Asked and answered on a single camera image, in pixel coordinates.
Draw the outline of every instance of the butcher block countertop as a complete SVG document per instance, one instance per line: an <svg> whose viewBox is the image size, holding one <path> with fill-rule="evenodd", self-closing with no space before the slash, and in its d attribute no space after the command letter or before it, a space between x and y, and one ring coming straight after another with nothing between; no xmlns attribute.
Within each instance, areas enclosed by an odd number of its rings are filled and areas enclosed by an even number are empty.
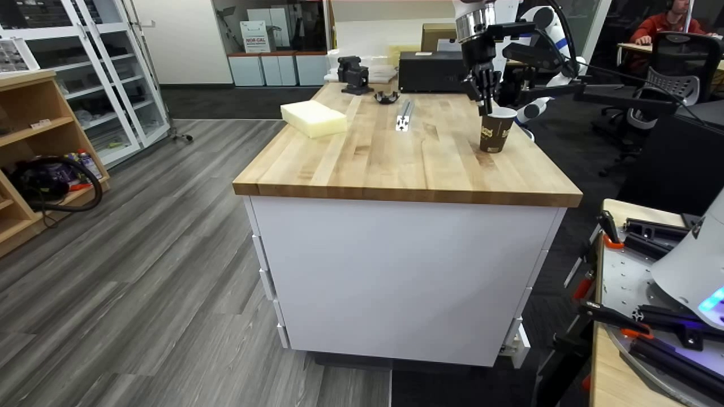
<svg viewBox="0 0 724 407"><path fill-rule="evenodd" d="M479 116L463 96L401 96L413 112L412 128L399 134L401 102L379 106L342 87L326 83L315 99L347 114L348 128L308 139L283 126L232 180L237 194L567 209L582 201L582 191L517 126L503 153L479 151Z"/></svg>

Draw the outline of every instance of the person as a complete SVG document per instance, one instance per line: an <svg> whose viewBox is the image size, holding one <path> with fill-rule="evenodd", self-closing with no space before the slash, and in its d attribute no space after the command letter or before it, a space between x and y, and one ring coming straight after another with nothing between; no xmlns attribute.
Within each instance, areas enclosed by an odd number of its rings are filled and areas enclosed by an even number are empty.
<svg viewBox="0 0 724 407"><path fill-rule="evenodd" d="M632 43L652 46L658 32L683 32L687 19L690 0L671 0L670 10L644 19L632 35ZM703 35L698 20L690 19L690 35Z"/></svg>

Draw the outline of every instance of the wall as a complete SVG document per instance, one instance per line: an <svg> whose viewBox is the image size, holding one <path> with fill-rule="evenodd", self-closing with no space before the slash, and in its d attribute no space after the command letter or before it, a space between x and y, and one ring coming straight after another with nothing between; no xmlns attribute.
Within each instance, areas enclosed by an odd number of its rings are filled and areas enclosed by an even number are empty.
<svg viewBox="0 0 724 407"><path fill-rule="evenodd" d="M422 23L452 23L449 0L333 0L342 54L387 54L390 46L418 46Z"/></svg>

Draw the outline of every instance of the workbench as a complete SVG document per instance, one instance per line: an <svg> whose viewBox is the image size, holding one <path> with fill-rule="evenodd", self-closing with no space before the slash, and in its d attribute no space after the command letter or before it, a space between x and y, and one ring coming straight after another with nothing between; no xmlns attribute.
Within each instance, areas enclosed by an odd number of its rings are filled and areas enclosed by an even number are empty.
<svg viewBox="0 0 724 407"><path fill-rule="evenodd" d="M618 230L621 230L621 223L633 219L655 221L655 223L670 223L670 226L683 226L681 216L664 213L655 209L644 209L626 201L606 200L603 210L612 216L612 221ZM602 248L599 253L599 278L597 278L597 300L606 308L612 308L621 315L632 315L633 308L652 300L653 292L647 287L647 283L641 283L641 277L647 277L650 265L642 263L642 256L626 253L626 251L611 251ZM724 346L718 341L706 341L703 350L685 350L679 346L679 339L671 332L655 332L658 339L677 346L677 352L722 374L722 356ZM632 360L624 356L626 350L620 343L620 338L616 334L616 329L595 324L592 330L592 394L590 402L599 407L609 404L710 404L710 399L701 399L695 392L687 392L685 384L675 384L660 376L660 372L641 365L638 360ZM670 396L663 396L663 392L653 392L647 383L658 383L675 389L679 394L679 401L690 402L677 402Z"/></svg>
<svg viewBox="0 0 724 407"><path fill-rule="evenodd" d="M523 308L576 185L520 128L485 153L463 96L399 104L326 83L315 99L348 131L291 126L232 180L247 203L261 278L283 346L494 366L528 349Z"/></svg>
<svg viewBox="0 0 724 407"><path fill-rule="evenodd" d="M626 201L606 200L603 210L611 213L618 230L624 226L626 217L647 219L655 223L671 223L683 226L681 217L664 210L653 210ZM599 268L597 278L597 300L602 300L606 270ZM592 329L592 392L590 404L606 407L606 404L679 404L671 399L664 399L652 392L642 378L633 374L633 368L620 357L620 349L616 346L606 325L595 324Z"/></svg>

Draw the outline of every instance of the glass cabinet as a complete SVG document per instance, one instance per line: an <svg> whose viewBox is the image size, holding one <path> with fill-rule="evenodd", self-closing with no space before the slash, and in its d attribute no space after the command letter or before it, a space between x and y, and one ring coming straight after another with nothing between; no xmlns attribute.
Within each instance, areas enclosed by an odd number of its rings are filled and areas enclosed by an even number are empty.
<svg viewBox="0 0 724 407"><path fill-rule="evenodd" d="M0 0L0 39L28 70L57 73L103 165L168 134L158 87L118 0Z"/></svg>

